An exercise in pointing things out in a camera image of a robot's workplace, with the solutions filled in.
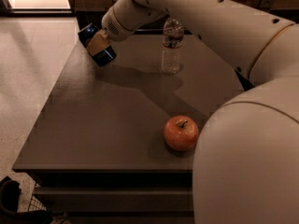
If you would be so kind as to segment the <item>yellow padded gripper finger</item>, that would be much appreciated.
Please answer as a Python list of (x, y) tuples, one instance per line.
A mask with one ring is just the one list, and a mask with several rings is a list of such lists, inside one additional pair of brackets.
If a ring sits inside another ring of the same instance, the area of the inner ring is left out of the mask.
[(104, 49), (110, 46), (110, 37), (107, 32), (101, 29), (96, 32), (95, 35), (87, 41), (86, 50), (92, 55), (100, 53)]

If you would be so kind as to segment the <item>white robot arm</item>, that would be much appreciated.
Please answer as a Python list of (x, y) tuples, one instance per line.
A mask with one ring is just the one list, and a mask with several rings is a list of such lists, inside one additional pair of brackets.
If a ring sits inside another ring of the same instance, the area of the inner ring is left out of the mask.
[(299, 224), (298, 26), (231, 0), (118, 0), (102, 19), (122, 41), (168, 14), (253, 83), (201, 131), (196, 224)]

